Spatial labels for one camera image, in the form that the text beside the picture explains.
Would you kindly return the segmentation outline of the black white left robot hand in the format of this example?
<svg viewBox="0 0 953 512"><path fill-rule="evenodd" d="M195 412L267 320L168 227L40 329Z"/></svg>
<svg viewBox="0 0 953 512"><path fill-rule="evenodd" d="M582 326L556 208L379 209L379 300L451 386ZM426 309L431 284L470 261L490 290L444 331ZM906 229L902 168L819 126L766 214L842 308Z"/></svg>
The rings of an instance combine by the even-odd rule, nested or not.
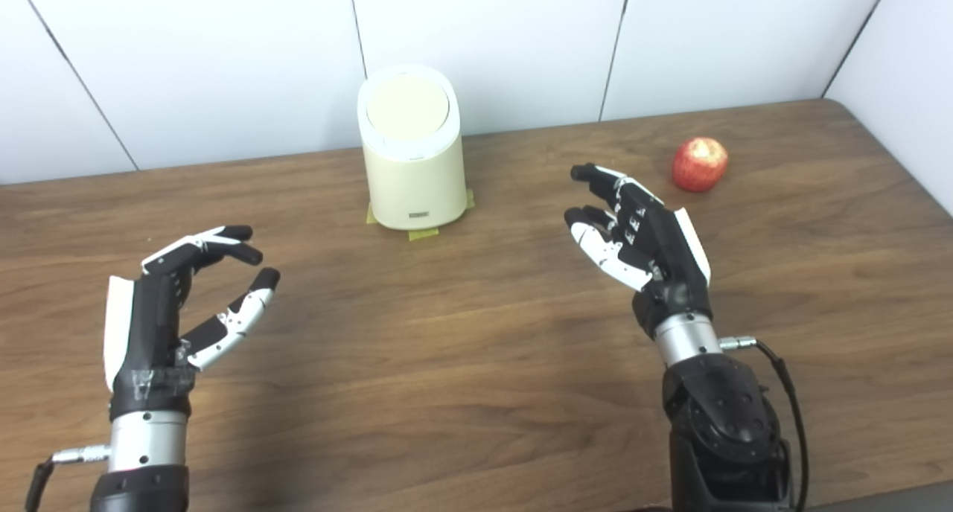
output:
<svg viewBox="0 0 953 512"><path fill-rule="evenodd" d="M241 343L264 315L281 275L261 268L245 292L191 331L180 314L198 272L226 257L259 266L252 227L222 225L185 235L141 261L139 278L111 277L106 291L104 373L109 420L134 412L191 413L197 374Z"/></svg>

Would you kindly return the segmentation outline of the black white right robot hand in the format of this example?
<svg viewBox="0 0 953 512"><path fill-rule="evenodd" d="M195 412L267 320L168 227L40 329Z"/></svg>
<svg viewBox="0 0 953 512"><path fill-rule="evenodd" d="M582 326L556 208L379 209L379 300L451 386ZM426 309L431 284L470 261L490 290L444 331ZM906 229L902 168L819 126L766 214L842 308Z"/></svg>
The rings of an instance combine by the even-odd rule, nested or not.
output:
<svg viewBox="0 0 953 512"><path fill-rule="evenodd" d="M712 319L711 268L687 211L669 209L633 177L596 164L576 164L570 176L607 203L565 211L570 234L600 270L634 290L644 333L656 339L673 316Z"/></svg>

